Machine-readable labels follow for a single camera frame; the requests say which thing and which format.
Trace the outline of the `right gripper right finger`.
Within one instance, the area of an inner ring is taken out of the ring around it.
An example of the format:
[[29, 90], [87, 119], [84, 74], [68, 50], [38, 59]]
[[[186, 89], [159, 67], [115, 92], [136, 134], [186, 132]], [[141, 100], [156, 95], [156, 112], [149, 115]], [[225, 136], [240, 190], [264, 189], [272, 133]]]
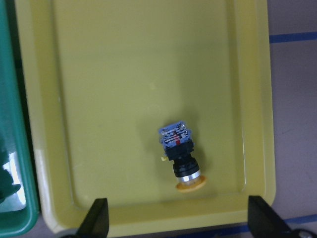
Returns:
[[254, 238], [290, 238], [292, 230], [261, 196], [248, 198], [248, 228]]

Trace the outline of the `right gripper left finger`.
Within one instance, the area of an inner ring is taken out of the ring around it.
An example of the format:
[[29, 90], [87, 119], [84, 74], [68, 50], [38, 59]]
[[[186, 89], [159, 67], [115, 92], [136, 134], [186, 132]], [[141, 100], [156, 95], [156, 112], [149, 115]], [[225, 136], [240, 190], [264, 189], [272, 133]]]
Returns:
[[109, 232], [109, 213], [106, 198], [94, 201], [76, 232], [79, 238], [106, 238]]

